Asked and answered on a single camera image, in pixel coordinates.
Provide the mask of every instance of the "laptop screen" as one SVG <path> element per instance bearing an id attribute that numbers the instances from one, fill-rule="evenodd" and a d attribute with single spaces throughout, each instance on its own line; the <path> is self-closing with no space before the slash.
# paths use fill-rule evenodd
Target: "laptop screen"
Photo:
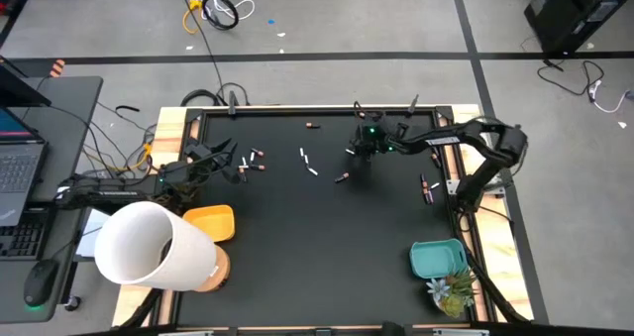
<path id="1" fill-rule="evenodd" d="M 18 119 L 6 110 L 0 109 L 0 141 L 25 140 L 33 137 L 33 134 Z"/>

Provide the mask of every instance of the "computer mouse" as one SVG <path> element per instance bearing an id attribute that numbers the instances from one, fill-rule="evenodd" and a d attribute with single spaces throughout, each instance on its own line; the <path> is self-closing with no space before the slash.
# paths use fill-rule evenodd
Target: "computer mouse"
<path id="1" fill-rule="evenodd" d="M 39 306 L 47 302 L 53 290 L 58 263 L 55 260 L 37 262 L 24 282 L 24 302 Z"/>

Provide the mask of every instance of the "succulent plant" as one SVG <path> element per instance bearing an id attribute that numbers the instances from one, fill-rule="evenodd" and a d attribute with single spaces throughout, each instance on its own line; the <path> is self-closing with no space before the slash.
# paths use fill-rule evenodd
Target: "succulent plant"
<path id="1" fill-rule="evenodd" d="M 457 271 L 440 280 L 427 282 L 429 292 L 434 297 L 438 307 L 451 317 L 460 317 L 465 307 L 474 304 L 474 289 L 472 283 L 476 277 L 472 276 L 472 271 L 466 268 Z"/>

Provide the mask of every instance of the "white cylindrical container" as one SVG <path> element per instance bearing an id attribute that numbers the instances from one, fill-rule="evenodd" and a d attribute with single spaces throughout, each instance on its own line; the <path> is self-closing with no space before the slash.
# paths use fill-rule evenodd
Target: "white cylindrical container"
<path id="1" fill-rule="evenodd" d="M 103 225 L 95 244 L 95 263 L 106 279 L 119 284 L 193 290 L 214 272 L 216 249 L 207 234 L 162 206 L 135 202 Z"/>

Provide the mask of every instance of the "green led light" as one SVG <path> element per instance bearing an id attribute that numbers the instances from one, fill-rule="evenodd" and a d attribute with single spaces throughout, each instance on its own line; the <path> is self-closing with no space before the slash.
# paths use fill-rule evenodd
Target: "green led light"
<path id="1" fill-rule="evenodd" d="M 30 311 L 38 311 L 38 310 L 42 310 L 42 308 L 44 307 L 44 305 L 38 305 L 38 306 L 29 306 L 27 305 L 27 310 Z"/>

